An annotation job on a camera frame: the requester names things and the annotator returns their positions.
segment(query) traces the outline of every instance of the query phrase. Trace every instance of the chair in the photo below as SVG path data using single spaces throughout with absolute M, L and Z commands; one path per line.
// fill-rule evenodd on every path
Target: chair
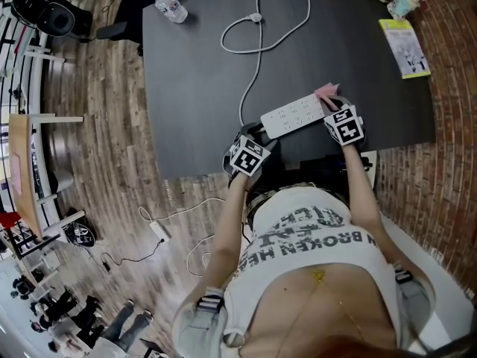
M 77 36 L 89 34 L 92 14 L 75 7 L 67 0 L 13 0 L 12 14 L 28 26 L 61 37 L 70 32 Z
M 99 28 L 96 38 L 100 40 L 130 40 L 139 44 L 142 55 L 142 10 L 155 0 L 121 0 L 114 24 Z

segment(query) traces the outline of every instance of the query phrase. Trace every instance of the glove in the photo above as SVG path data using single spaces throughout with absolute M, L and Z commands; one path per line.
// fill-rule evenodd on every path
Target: glove
M 341 102 L 339 111 L 324 118 L 325 126 L 331 137 L 341 146 L 361 141 L 364 144 L 366 140 L 363 118 L 356 113 L 356 106 L 345 98 L 338 95 L 329 97 L 335 103 Z
M 253 176 L 277 143 L 276 139 L 272 141 L 268 138 L 262 124 L 250 123 L 243 126 L 222 160 L 224 171 L 231 177 L 229 185 L 239 172 Z

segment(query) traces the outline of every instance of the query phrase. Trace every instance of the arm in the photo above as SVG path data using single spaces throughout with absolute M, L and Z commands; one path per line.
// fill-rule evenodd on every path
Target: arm
M 210 262 L 199 284 L 187 296 L 179 310 L 186 304 L 204 296 L 208 286 L 221 288 L 239 265 L 241 247 L 241 216 L 244 209 L 248 176 L 239 173 L 230 185 L 230 191 L 218 222 Z
M 37 309 L 40 311 L 40 313 L 43 314 L 43 317 L 45 317 L 45 321 L 50 321 L 50 319 L 49 319 L 48 316 L 46 315 L 45 310 L 43 309 L 43 305 L 42 305 L 42 304 L 38 304 Z
M 381 222 L 381 213 L 361 156 L 354 145 L 342 147 L 350 186 L 351 222 L 374 237 L 389 263 L 401 262 L 403 269 L 429 282 L 426 274 L 394 244 Z

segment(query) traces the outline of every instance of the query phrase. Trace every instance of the plastic bottle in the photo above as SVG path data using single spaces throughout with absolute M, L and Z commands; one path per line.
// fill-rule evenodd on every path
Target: plastic bottle
M 172 22 L 181 23 L 187 17 L 187 10 L 178 0 L 156 0 L 154 5 Z

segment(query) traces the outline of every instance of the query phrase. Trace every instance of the white power strip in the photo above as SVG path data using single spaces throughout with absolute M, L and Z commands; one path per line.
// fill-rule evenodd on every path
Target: white power strip
M 261 120 L 268 137 L 274 139 L 324 117 L 320 101 L 315 94 L 310 94 L 264 114 Z
M 161 224 L 159 224 L 157 220 L 153 220 L 152 222 L 150 222 L 149 227 L 151 227 L 157 237 L 159 237 L 159 240 L 164 239 L 164 243 L 168 242 L 171 239 L 167 231 Z

